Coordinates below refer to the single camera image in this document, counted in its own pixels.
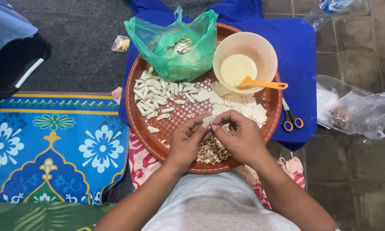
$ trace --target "scissors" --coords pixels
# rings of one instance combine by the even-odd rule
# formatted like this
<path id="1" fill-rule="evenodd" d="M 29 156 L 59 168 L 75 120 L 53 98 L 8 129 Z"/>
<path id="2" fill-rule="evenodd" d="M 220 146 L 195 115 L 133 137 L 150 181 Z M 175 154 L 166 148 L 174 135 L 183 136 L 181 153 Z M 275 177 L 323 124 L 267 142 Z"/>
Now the scissors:
<path id="1" fill-rule="evenodd" d="M 293 128 L 301 129 L 304 126 L 304 121 L 296 117 L 291 109 L 289 109 L 287 102 L 282 98 L 282 105 L 284 106 L 285 120 L 282 122 L 282 128 L 286 132 L 291 132 Z"/>

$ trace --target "plastic bowl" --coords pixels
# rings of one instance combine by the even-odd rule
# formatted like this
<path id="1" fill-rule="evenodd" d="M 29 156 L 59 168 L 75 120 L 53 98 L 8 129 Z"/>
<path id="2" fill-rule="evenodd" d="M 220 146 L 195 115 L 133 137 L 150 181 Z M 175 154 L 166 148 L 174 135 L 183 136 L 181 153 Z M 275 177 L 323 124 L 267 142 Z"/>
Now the plastic bowl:
<path id="1" fill-rule="evenodd" d="M 256 93 L 264 89 L 258 86 L 236 87 L 227 84 L 221 76 L 221 64 L 230 55 L 242 54 L 250 57 L 257 66 L 257 81 L 271 82 L 277 74 L 278 59 L 272 45 L 262 36 L 250 32 L 241 32 L 226 37 L 217 46 L 214 58 L 214 73 L 228 90 L 239 94 Z"/>

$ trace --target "brown round tray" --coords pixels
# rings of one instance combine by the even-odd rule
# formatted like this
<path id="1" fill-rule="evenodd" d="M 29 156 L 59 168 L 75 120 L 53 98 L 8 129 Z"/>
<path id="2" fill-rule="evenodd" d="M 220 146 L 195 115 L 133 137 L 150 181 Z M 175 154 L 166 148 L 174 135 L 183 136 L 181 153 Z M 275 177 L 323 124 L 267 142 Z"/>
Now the brown round tray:
<path id="1" fill-rule="evenodd" d="M 242 32 L 228 25 L 219 23 L 216 25 L 218 30 L 218 43 L 233 33 Z M 173 129 L 187 120 L 189 114 L 195 113 L 198 115 L 198 111 L 201 111 L 202 113 L 207 112 L 207 106 L 210 104 L 210 102 L 209 100 L 206 100 L 202 103 L 196 102 L 195 104 L 188 103 L 187 105 L 178 105 L 169 100 L 168 105 L 160 106 L 160 111 L 164 108 L 175 108 L 175 111 L 170 113 L 169 118 L 157 121 L 156 118 L 147 119 L 146 117 L 141 116 L 140 111 L 134 103 L 133 88 L 135 85 L 135 80 L 139 79 L 141 73 L 144 70 L 148 70 L 150 66 L 151 65 L 149 65 L 147 61 L 143 60 L 139 55 L 135 60 L 133 67 L 131 68 L 126 87 L 127 115 L 135 135 L 138 137 L 144 147 L 159 161 L 164 161 L 168 155 L 169 148 L 167 148 L 167 144 L 171 144 Z M 214 74 L 214 71 L 211 69 L 199 79 L 194 80 L 193 83 L 196 88 L 201 87 L 210 90 L 210 84 L 216 81 L 217 78 Z M 281 82 L 278 72 L 275 75 L 273 82 Z M 255 98 L 257 104 L 262 104 L 262 106 L 267 110 L 268 119 L 266 124 L 261 128 L 262 137 L 264 138 L 265 143 L 267 143 L 277 128 L 278 121 L 280 119 L 282 108 L 282 90 L 265 88 L 262 91 L 257 92 L 255 94 Z M 187 100 L 184 96 L 179 96 L 178 99 Z M 149 125 L 158 128 L 160 131 L 157 133 L 150 133 L 147 129 Z M 167 141 L 164 144 L 161 144 L 160 141 L 164 139 Z M 238 167 L 239 165 L 241 165 L 241 163 L 233 157 L 230 157 L 228 160 L 221 163 L 216 163 L 214 165 L 202 162 L 193 162 L 190 165 L 188 172 L 197 174 L 213 174 L 228 171 Z"/>

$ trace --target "plastic water bottle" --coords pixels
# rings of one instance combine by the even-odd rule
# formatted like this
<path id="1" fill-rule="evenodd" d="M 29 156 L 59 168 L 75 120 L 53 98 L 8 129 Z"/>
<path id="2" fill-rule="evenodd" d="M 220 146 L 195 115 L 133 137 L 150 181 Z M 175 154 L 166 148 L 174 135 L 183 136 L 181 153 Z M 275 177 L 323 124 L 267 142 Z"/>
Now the plastic water bottle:
<path id="1" fill-rule="evenodd" d="M 345 9 L 354 0 L 321 0 L 319 5 L 314 7 L 311 12 L 305 15 L 304 20 L 308 21 L 317 31 L 329 20 L 334 14 Z"/>

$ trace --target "hand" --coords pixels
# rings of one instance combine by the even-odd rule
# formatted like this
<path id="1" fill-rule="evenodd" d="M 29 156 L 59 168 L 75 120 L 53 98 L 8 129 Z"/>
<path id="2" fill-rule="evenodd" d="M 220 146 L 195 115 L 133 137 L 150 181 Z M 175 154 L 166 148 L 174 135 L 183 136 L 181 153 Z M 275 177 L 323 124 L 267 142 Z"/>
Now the hand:
<path id="1" fill-rule="evenodd" d="M 172 133 L 171 145 L 164 165 L 182 174 L 188 171 L 190 164 L 198 154 L 198 145 L 213 136 L 209 124 L 202 119 L 212 113 L 197 115 L 177 127 Z"/>
<path id="2" fill-rule="evenodd" d="M 221 128 L 228 123 L 231 135 Z M 211 128 L 216 138 L 241 163 L 251 166 L 268 154 L 257 123 L 237 111 L 220 114 L 213 120 Z"/>

